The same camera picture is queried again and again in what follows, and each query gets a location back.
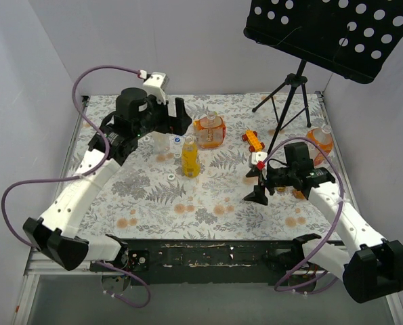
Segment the orange label tea bottle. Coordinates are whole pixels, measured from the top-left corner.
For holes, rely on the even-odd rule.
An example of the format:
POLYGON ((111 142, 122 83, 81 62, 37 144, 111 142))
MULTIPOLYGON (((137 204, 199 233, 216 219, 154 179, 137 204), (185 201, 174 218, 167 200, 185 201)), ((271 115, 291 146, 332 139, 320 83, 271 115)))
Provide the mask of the orange label tea bottle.
POLYGON ((216 112, 208 112, 203 118, 194 121, 194 132, 200 148, 213 149, 223 144, 226 125, 216 112))

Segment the orange soda bottle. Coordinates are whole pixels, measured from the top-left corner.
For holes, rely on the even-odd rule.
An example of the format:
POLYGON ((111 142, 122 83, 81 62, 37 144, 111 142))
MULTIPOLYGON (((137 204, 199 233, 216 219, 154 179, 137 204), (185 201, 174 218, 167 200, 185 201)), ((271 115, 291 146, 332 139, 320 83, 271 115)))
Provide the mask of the orange soda bottle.
MULTIPOLYGON (((323 125, 322 127, 317 127, 307 132, 306 137, 316 143, 322 151, 329 155, 333 149, 333 137, 331 134, 331 127, 329 125, 323 125)), ((313 145, 308 146, 310 158, 314 162, 314 166, 317 167, 321 165, 325 158, 313 145)))

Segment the clear ribbed plastic bottle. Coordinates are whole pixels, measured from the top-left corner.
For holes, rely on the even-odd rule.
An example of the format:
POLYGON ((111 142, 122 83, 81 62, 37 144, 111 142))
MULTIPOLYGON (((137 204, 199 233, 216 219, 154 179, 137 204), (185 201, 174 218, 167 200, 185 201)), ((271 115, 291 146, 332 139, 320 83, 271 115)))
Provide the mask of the clear ribbed plastic bottle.
POLYGON ((152 132, 151 136, 154 143, 154 152, 157 154, 165 153, 170 149, 169 135, 166 133, 152 132))

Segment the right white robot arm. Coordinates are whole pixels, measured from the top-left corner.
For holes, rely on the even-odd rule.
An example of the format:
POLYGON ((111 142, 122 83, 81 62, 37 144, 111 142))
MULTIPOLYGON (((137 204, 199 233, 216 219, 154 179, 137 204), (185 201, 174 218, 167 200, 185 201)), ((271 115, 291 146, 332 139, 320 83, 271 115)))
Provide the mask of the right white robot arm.
POLYGON ((276 188, 293 187, 331 225, 325 237, 308 234, 293 240, 287 254, 293 266, 275 284, 275 290, 284 291, 284 281, 298 269, 314 264, 342 281, 357 303, 402 291, 403 245, 373 229, 345 199, 338 172, 314 166, 310 142, 302 137, 284 141, 284 167, 270 166, 272 156, 266 152, 253 152, 249 158, 247 177, 257 177, 258 184, 244 200, 267 205, 267 196, 273 195, 276 188))

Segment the small orange bottle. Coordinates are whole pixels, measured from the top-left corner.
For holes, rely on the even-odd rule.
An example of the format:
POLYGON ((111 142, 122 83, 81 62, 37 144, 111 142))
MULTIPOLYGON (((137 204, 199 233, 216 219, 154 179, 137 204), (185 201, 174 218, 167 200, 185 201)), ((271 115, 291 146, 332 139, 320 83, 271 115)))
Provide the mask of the small orange bottle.
POLYGON ((294 189, 294 190, 293 190, 293 196, 294 196, 295 198, 297 198, 297 199, 305 200, 305 196, 304 196, 303 193, 302 193, 301 191, 299 191, 299 190, 294 189))

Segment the black music stand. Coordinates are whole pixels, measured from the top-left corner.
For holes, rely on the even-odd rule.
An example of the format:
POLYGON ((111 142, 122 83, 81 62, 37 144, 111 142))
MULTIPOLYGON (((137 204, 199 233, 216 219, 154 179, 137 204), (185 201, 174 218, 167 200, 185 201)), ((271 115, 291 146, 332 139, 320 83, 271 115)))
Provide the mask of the black music stand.
POLYGON ((301 60, 292 94, 308 63, 369 84, 403 38, 403 1, 252 1, 243 34, 301 60))

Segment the yellow juice bottle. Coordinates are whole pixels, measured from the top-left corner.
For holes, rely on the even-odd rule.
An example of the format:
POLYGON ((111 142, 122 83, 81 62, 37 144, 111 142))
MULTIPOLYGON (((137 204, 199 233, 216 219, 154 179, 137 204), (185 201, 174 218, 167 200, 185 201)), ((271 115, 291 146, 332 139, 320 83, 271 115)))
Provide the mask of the yellow juice bottle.
POLYGON ((193 136, 185 138, 182 148, 182 171, 185 176, 194 178, 200 173, 198 148, 193 136))

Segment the floral table mat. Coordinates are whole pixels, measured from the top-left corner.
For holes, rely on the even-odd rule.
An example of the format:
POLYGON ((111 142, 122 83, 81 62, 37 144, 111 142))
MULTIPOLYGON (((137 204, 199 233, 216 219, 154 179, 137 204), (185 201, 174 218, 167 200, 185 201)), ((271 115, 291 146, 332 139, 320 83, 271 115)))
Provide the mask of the floral table mat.
POLYGON ((268 144, 304 136, 307 123, 321 127, 326 119, 315 94, 296 95, 287 113, 287 126, 276 130, 286 95, 273 102, 263 93, 238 95, 187 95, 186 110, 200 119, 207 111, 218 113, 226 123, 222 145, 200 150, 200 173, 194 178, 182 173, 182 142, 170 136, 170 149, 154 152, 142 138, 137 150, 106 183, 82 219, 79 236, 112 234, 119 238, 291 240, 330 228, 322 213, 293 190, 276 192, 268 206, 246 202, 256 178, 246 178, 249 147, 242 141, 254 130, 268 144), (168 174, 175 179, 169 181, 168 174))

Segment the orange toy car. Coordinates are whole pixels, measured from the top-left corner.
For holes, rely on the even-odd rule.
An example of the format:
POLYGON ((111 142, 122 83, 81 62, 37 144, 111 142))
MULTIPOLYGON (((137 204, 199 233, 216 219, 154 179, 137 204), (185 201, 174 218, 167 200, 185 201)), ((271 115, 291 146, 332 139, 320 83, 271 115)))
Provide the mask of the orange toy car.
POLYGON ((246 130, 242 134, 242 140, 249 144, 249 152, 261 152, 265 148, 265 144, 260 142, 256 131, 246 130))

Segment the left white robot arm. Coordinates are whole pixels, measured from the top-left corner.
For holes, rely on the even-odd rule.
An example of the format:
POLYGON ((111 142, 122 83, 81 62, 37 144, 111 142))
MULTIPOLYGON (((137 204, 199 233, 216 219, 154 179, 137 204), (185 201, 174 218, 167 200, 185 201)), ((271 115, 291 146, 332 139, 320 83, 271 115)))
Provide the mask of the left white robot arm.
POLYGON ((84 261, 105 261, 120 271, 129 261, 123 242, 112 235, 82 239, 78 231, 82 219, 108 180, 138 147, 141 137, 151 132, 183 136, 192 123, 184 100, 175 99, 176 115, 168 105, 139 88, 122 90, 116 109, 107 115, 88 144, 70 182, 54 203, 38 218, 28 218, 23 230, 31 244, 64 269, 76 269, 84 261))

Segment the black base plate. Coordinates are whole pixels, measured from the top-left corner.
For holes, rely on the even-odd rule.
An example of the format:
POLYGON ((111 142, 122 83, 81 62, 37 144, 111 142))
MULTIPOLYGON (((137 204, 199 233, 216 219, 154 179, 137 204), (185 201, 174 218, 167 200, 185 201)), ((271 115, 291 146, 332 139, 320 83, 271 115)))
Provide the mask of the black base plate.
POLYGON ((108 264, 147 284, 274 285, 301 258, 296 240, 126 239, 108 264))

